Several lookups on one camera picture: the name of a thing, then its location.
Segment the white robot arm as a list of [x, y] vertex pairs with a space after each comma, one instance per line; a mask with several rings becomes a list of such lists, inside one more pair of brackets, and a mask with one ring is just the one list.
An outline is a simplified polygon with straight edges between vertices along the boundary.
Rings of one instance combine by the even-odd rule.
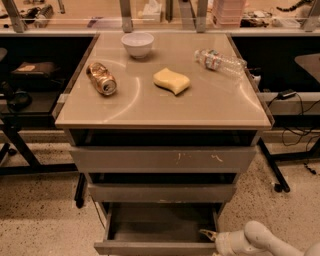
[[242, 230], [214, 232], [200, 229], [199, 232], [215, 243], [213, 256], [320, 256], [320, 243], [310, 246], [305, 252], [276, 237], [258, 221], [248, 221]]

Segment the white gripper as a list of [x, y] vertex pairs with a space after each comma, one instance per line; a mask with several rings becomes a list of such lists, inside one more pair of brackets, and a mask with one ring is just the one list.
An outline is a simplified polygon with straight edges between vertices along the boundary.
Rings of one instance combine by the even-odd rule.
[[221, 256], [237, 256], [244, 253], [248, 241], [243, 231], [222, 232], [217, 235], [215, 231], [200, 229], [199, 232], [215, 242], [216, 249]]

